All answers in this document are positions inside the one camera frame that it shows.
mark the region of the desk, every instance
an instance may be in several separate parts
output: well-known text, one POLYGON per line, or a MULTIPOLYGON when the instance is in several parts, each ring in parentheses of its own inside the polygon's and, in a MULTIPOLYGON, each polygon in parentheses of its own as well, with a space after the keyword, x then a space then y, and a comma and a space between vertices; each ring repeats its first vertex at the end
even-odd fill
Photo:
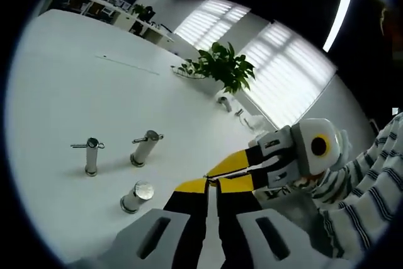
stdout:
POLYGON ((162 208, 178 184, 200 178, 254 137, 171 72, 181 58, 114 26, 50 10, 20 41, 6 90, 11 173, 33 226, 62 261, 102 252, 118 231, 162 208), (148 129, 164 139, 135 168, 131 141, 148 129), (70 147, 91 136, 105 143, 94 178, 84 173, 85 150, 70 147), (155 195, 126 214, 119 200, 139 180, 155 195))
POLYGON ((112 3, 109 3, 108 1, 105 1, 105 0, 90 0, 90 1, 92 3, 101 4, 101 5, 105 6, 106 8, 109 8, 109 9, 112 9, 112 10, 118 12, 119 15, 117 16, 117 18, 115 18, 112 21, 112 24, 121 28, 122 30, 129 31, 135 22, 139 22, 143 26, 147 27, 147 31, 152 31, 159 37, 159 38, 156 38, 156 35, 153 35, 150 33, 148 35, 146 34, 144 38, 147 39, 147 36, 148 36, 149 37, 149 39, 147 39, 148 41, 150 41, 154 44, 157 44, 161 40, 161 38, 165 38, 165 39, 168 39, 173 42, 173 39, 171 37, 167 36, 160 29, 158 29, 142 20, 139 20, 135 16, 129 14, 128 12, 125 12, 121 8, 114 6, 112 3))

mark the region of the window blind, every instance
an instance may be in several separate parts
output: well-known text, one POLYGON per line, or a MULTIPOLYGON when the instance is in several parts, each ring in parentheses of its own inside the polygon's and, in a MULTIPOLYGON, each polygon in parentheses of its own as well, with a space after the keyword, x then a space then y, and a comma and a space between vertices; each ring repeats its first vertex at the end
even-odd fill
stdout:
POLYGON ((197 49, 208 50, 249 11, 225 0, 207 0, 174 31, 197 49))
POLYGON ((249 99, 278 128, 293 125, 319 97, 336 68, 280 23, 268 25, 241 52, 255 66, 249 99))

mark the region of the plant pot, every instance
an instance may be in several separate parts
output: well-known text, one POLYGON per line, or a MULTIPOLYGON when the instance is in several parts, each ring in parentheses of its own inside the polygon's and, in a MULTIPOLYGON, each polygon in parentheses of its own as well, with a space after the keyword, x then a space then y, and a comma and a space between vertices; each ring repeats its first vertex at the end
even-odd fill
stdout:
POLYGON ((208 97, 214 97, 221 89, 224 88, 222 81, 216 81, 207 77, 203 79, 186 79, 196 90, 208 97))

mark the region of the metal cylinder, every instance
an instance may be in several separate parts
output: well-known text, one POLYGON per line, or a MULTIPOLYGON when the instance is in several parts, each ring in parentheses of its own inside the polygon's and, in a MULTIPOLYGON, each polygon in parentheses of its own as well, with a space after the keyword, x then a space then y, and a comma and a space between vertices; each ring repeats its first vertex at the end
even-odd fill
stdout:
POLYGON ((87 165, 85 168, 86 174, 96 176, 98 169, 96 167, 96 158, 98 155, 99 141, 95 138, 87 140, 87 165))
POLYGON ((133 140, 132 143, 140 142, 140 144, 136 151, 130 155, 130 161, 132 164, 137 167, 144 166, 145 159, 150 154, 151 150, 158 143, 158 141, 163 138, 164 135, 159 135, 153 130, 148 130, 145 133, 144 138, 133 140))
POLYGON ((120 199, 120 206, 124 212, 134 214, 140 206, 154 195, 152 185, 146 181, 138 181, 130 192, 120 199))

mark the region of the striped shirt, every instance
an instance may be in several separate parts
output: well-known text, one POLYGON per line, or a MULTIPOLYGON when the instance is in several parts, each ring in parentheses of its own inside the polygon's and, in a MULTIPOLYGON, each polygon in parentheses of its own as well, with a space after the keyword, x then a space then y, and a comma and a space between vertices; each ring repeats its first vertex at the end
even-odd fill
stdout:
POLYGON ((295 184, 312 194, 334 257, 356 260, 383 234, 403 191, 403 113, 379 133, 369 150, 339 171, 295 184))

